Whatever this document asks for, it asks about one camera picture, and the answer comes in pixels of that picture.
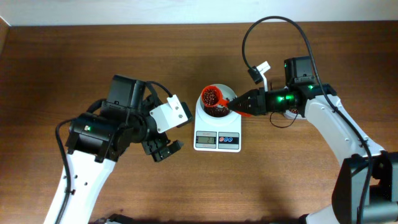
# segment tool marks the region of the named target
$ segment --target white bracket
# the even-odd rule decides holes
[[[158,133],[163,133],[188,121],[188,117],[176,95],[168,97],[167,101],[168,103],[150,111],[150,115],[155,119]]]
[[[267,78],[264,74],[270,69],[271,69],[271,66],[269,66],[268,62],[266,62],[266,61],[264,63],[260,64],[259,66],[257,66],[257,70],[259,70],[260,75],[264,81],[264,89],[266,91],[268,91],[268,84],[267,84]]]

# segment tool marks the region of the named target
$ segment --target wooden tabletop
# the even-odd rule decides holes
[[[398,145],[398,22],[302,22],[319,74],[362,129],[387,151]],[[162,83],[195,112],[202,88],[222,83],[241,95],[255,85],[241,42],[250,24],[12,27],[0,58],[0,222],[42,223],[62,160],[56,124],[106,98],[114,74]],[[287,23],[255,28],[249,63],[267,60],[274,88],[284,59],[307,55]],[[166,95],[159,89],[160,97]],[[290,121],[280,115],[275,123]],[[299,217],[330,204],[340,170],[307,121],[278,129],[268,116],[243,118],[240,153],[193,149],[194,123],[168,132],[183,149],[160,163],[140,144],[123,154],[91,220],[193,221]],[[67,129],[62,130],[64,142]]]

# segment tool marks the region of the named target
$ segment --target robotic arm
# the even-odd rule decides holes
[[[356,223],[362,188],[368,171],[368,158],[361,141],[348,123],[326,101],[315,84],[309,57],[285,61],[286,86],[280,90],[250,90],[228,104],[233,111],[252,115],[297,109],[325,138],[340,166],[332,204],[317,213],[304,215],[302,223]],[[378,185],[370,186],[365,200],[363,223],[393,222],[398,219],[398,153],[387,153],[353,121],[345,111],[336,91],[323,85],[330,101],[366,140],[374,161],[372,175]]]
[[[176,95],[169,93],[162,104],[151,83],[115,75],[108,98],[72,121],[66,143],[70,190],[64,167],[45,224],[88,223],[102,186],[130,143],[141,143],[155,162],[181,149],[183,143],[170,144],[165,131],[189,123],[192,114]],[[146,88],[151,94],[144,99]]]

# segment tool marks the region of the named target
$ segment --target scale control panel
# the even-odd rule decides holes
[[[195,146],[205,149],[239,150],[239,133],[197,131]]]

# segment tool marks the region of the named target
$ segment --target kitchen scale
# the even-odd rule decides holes
[[[232,100],[236,97],[230,87],[222,84],[214,86],[221,90],[224,99]],[[226,116],[216,118],[208,115],[204,107],[199,96],[195,113],[193,148],[197,151],[239,152],[242,142],[242,116],[230,111]]]

